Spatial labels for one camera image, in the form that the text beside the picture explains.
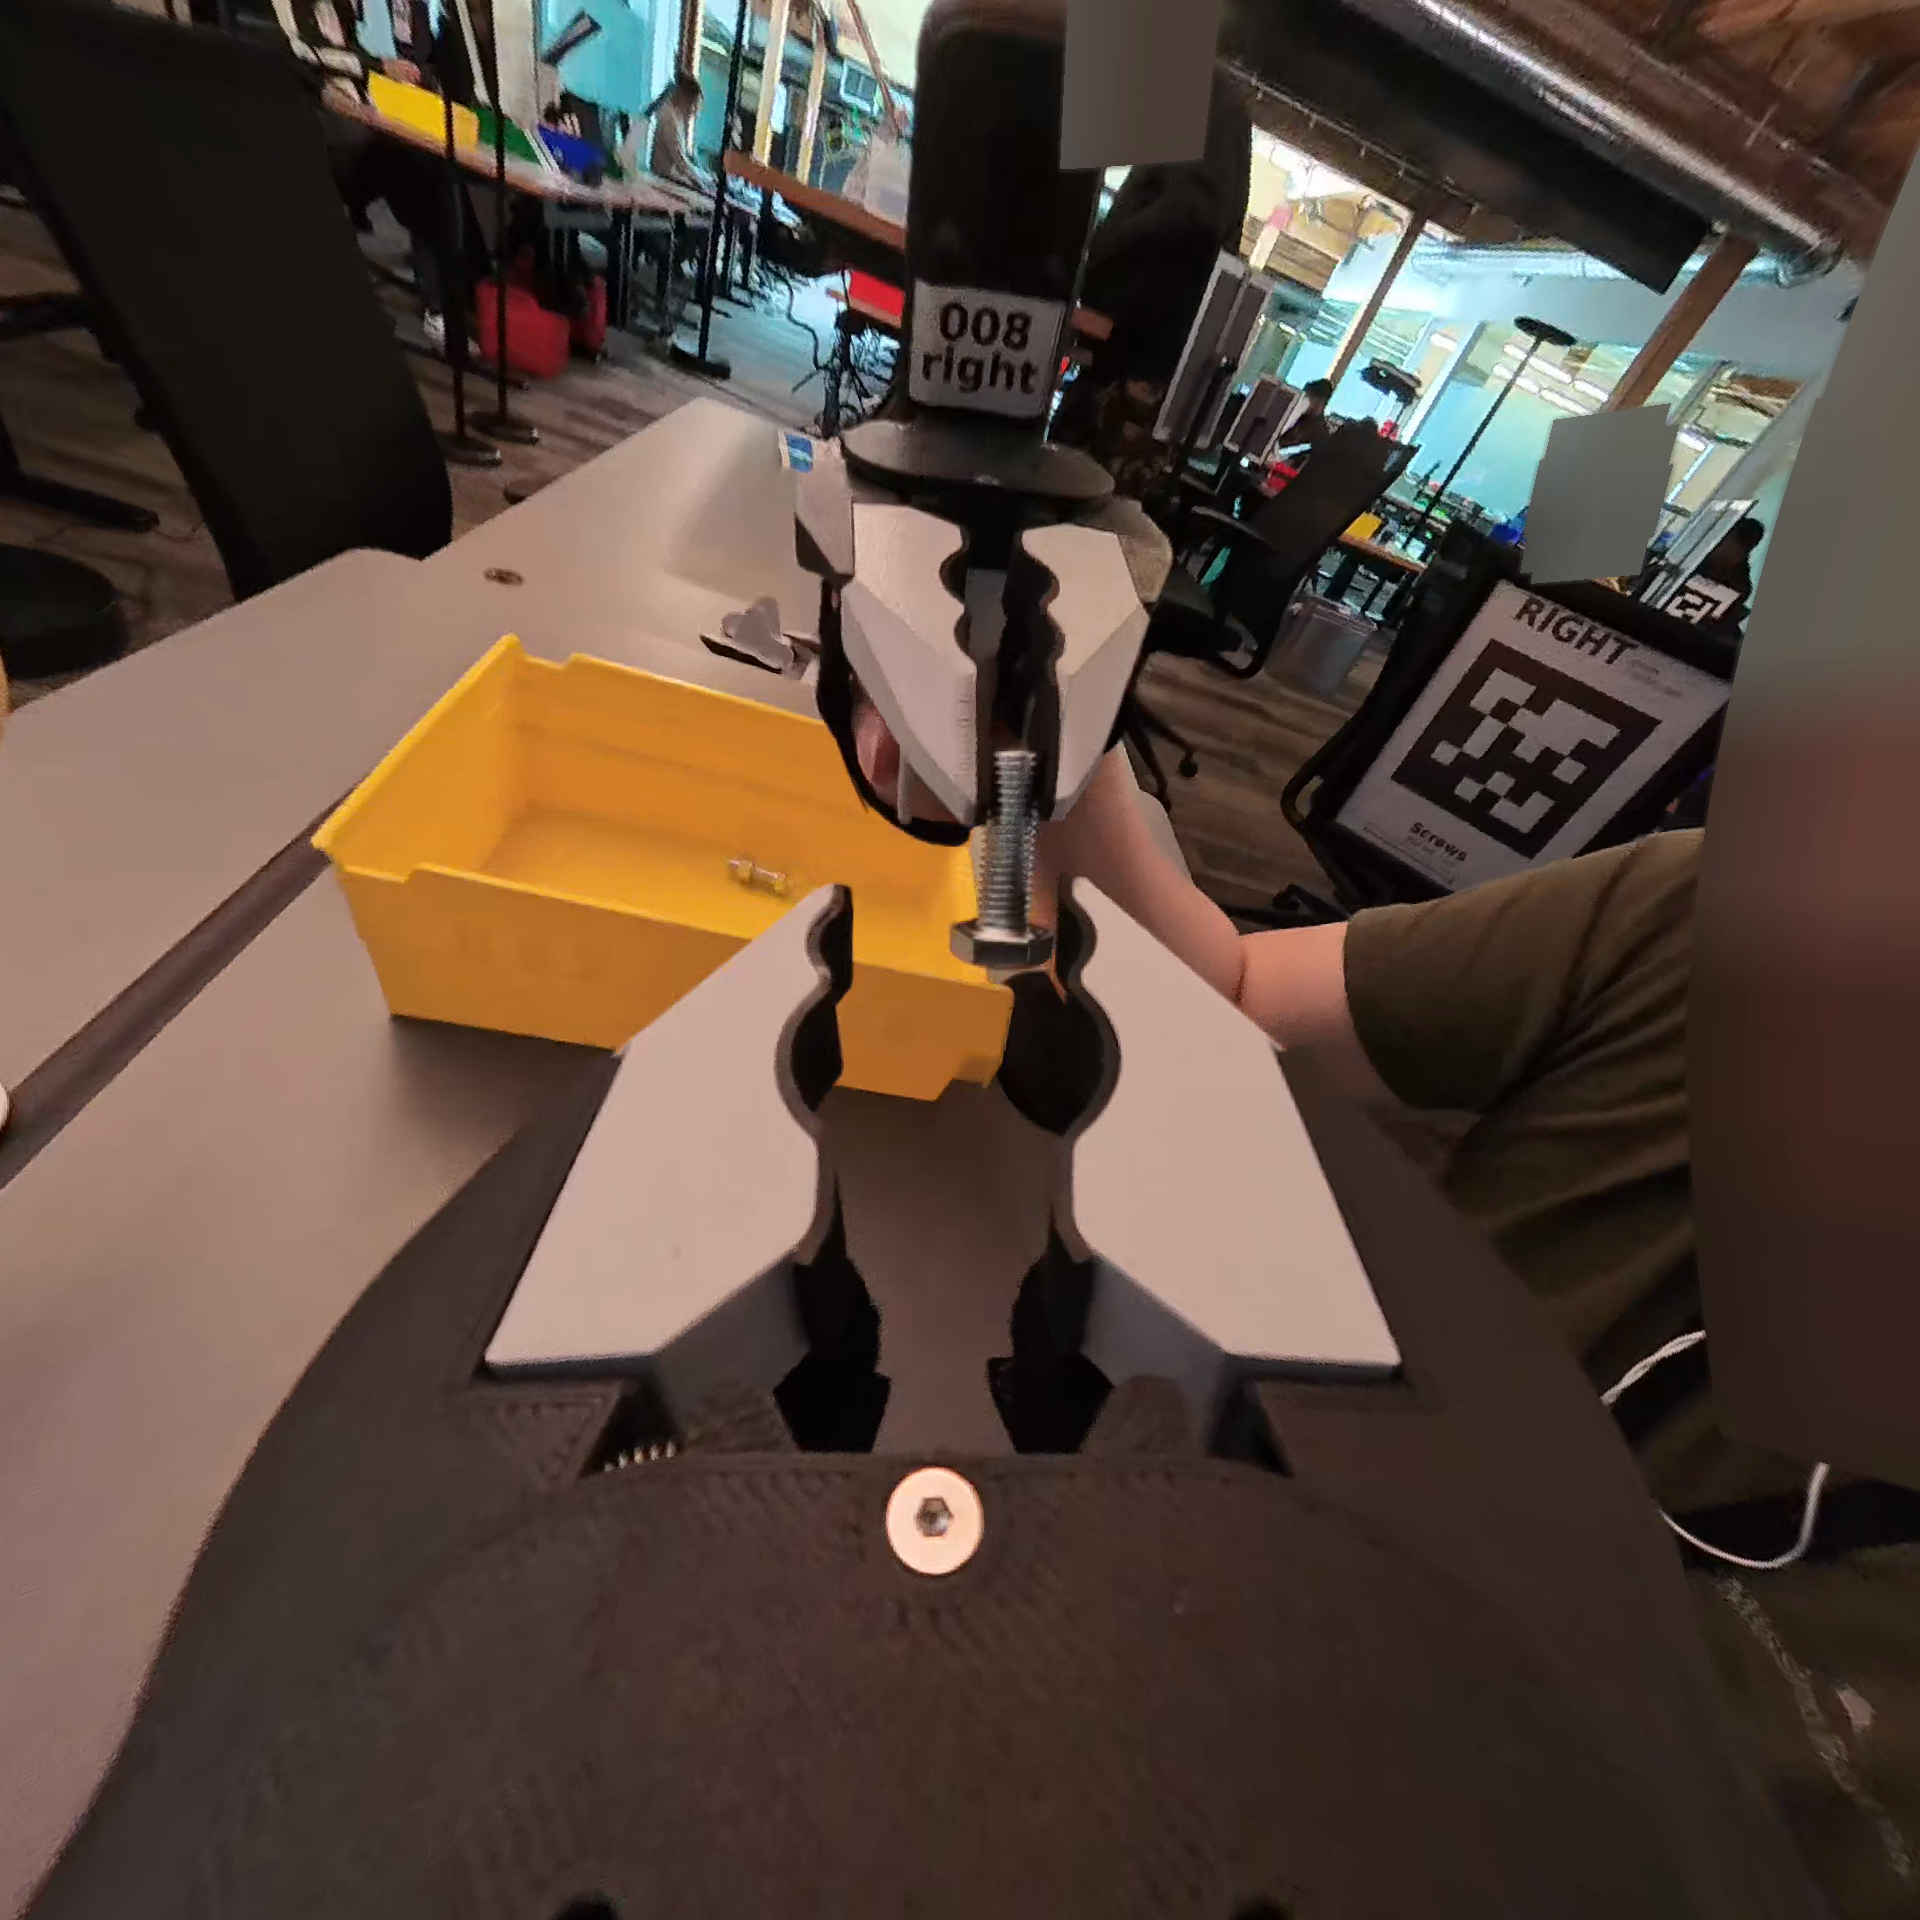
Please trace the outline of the red bags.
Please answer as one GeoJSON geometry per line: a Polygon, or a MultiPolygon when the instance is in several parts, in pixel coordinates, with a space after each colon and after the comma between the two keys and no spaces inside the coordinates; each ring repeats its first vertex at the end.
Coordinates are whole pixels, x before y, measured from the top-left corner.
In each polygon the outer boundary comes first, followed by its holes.
{"type": "Polygon", "coordinates": [[[515,378],[557,378],[576,362],[607,358],[607,278],[557,289],[482,278],[469,293],[478,352],[515,378]]]}

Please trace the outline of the person's right hand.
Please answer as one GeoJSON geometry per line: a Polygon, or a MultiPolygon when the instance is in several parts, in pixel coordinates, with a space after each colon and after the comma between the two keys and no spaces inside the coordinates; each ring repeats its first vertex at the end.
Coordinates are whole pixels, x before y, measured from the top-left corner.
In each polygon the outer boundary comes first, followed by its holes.
{"type": "Polygon", "coordinates": [[[867,696],[855,700],[855,766],[867,808],[891,825],[912,825],[912,812],[898,812],[898,741],[867,696]]]}

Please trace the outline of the yellow plastic bin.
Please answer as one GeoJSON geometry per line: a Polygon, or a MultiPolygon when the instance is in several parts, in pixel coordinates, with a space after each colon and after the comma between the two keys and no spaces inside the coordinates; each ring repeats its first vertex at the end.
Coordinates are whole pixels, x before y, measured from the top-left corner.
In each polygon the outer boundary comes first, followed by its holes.
{"type": "Polygon", "coordinates": [[[971,859],[873,814],[807,712],[495,641],[313,850],[395,1022],[623,1045],[840,882],[840,1082],[940,1099],[1004,1056],[1012,990],[951,959],[971,859]],[[788,902],[728,859],[787,869],[788,902]]]}

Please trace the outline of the long work table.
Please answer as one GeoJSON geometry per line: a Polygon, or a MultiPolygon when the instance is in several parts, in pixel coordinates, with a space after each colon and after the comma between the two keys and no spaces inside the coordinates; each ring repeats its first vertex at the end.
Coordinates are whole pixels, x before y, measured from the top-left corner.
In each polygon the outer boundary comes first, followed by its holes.
{"type": "Polygon", "coordinates": [[[351,120],[359,131],[374,131],[395,146],[454,155],[463,176],[506,183],[515,194],[597,210],[597,213],[687,213],[705,220],[705,200],[697,200],[681,183],[666,176],[599,176],[578,183],[572,176],[550,151],[523,151],[523,136],[506,136],[506,151],[494,146],[494,116],[478,116],[463,107],[442,107],[437,95],[417,82],[394,82],[384,74],[366,79],[366,90],[319,90],[319,107],[336,120],[351,120]]]}

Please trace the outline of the black office chair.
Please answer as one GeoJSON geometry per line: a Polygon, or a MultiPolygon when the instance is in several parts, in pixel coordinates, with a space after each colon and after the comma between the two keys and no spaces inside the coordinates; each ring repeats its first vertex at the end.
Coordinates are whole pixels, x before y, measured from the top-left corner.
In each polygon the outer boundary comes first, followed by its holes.
{"type": "Polygon", "coordinates": [[[442,450],[284,41],[4,0],[0,116],[236,604],[448,547],[442,450]]]}
{"type": "Polygon", "coordinates": [[[1212,540],[1226,566],[1212,581],[1199,581],[1181,566],[1168,575],[1147,619],[1140,663],[1199,661],[1230,683],[1256,683],[1325,551],[1372,513],[1409,460],[1414,447],[1354,420],[1340,423],[1251,518],[1191,506],[1189,531],[1212,540]]]}

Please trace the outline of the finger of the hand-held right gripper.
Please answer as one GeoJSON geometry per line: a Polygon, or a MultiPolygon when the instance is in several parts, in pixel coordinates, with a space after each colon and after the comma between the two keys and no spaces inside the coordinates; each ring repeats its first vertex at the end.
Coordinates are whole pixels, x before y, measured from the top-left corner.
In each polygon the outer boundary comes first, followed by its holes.
{"type": "Polygon", "coordinates": [[[1061,822],[1099,776],[1140,641],[1147,604],[1119,534],[1018,534],[1018,741],[1042,766],[1042,822],[1061,822]]]}
{"type": "Polygon", "coordinates": [[[796,476],[796,554],[822,575],[815,712],[855,788],[898,825],[984,822],[984,696],[970,615],[946,573],[970,554],[951,518],[863,499],[840,464],[796,476]],[[894,737],[894,788],[858,758],[858,712],[894,737]]]}

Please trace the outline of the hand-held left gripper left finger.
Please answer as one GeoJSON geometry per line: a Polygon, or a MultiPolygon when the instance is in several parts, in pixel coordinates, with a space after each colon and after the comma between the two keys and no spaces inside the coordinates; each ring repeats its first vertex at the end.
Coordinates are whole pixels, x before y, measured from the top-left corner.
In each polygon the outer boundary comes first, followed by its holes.
{"type": "Polygon", "coordinates": [[[494,1331],[485,1372],[630,1374],[658,1402],[776,1390],[826,1244],[855,889],[822,882],[641,1025],[494,1331]]]}

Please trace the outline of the black and white marker sign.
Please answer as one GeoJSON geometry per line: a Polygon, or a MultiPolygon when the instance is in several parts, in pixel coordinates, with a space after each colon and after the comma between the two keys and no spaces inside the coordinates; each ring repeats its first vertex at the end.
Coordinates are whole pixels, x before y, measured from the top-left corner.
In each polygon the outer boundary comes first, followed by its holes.
{"type": "Polygon", "coordinates": [[[1486,585],[1325,782],[1350,902],[1435,902],[1618,850],[1712,766],[1728,641],[1601,585],[1486,585]]]}

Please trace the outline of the metal table latch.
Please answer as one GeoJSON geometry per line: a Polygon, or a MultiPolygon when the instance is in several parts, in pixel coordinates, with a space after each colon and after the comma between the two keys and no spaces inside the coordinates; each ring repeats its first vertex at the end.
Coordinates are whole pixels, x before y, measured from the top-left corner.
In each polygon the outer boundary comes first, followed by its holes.
{"type": "Polygon", "coordinates": [[[711,634],[702,634],[702,649],[765,677],[787,677],[787,683],[809,683],[822,643],[815,641],[796,641],[778,619],[776,595],[756,595],[737,615],[721,615],[711,634]]]}

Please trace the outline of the person in olive shirt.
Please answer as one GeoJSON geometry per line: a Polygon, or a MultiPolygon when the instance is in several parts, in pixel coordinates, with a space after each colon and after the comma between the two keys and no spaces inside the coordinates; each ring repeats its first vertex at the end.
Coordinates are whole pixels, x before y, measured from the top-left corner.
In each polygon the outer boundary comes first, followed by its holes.
{"type": "MultiPolygon", "coordinates": [[[[1656,830],[1428,906],[1361,911],[1345,995],[1419,1113],[1466,1113],[1443,1193],[1527,1282],[1594,1390],[1702,1334],[1691,917],[1702,830],[1656,830]]],[[[1721,1711],[1837,1913],[1920,1912],[1915,1492],[1735,1445],[1705,1345],[1613,1407],[1691,1570],[1721,1711]]]]}

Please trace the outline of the grey waste bin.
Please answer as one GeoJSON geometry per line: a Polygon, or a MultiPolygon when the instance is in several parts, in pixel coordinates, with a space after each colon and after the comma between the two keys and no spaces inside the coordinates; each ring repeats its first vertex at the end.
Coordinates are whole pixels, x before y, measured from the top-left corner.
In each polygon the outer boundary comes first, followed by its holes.
{"type": "Polygon", "coordinates": [[[1273,677],[1336,700],[1378,634],[1354,608],[1300,589],[1276,628],[1273,677]]]}

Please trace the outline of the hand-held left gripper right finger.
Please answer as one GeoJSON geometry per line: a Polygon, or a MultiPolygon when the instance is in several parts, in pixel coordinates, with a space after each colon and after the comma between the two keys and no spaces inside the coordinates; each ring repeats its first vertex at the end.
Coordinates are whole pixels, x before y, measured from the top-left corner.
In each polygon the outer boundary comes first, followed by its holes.
{"type": "Polygon", "coordinates": [[[1059,1237],[1090,1266],[1083,1355],[1119,1380],[1394,1380],[1398,1334],[1276,1045],[1105,889],[1061,889],[1099,1082],[1059,1237]]]}

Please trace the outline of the person's right forearm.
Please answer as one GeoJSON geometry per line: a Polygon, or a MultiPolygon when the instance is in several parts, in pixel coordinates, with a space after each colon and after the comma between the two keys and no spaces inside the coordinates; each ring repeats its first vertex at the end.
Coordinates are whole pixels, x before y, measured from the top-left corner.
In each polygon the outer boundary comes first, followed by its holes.
{"type": "Polygon", "coordinates": [[[1048,882],[1095,882],[1276,1045],[1354,1054],[1345,925],[1232,933],[1154,844],[1152,812],[1125,747],[1109,747],[1080,808],[1042,825],[1048,882]]]}

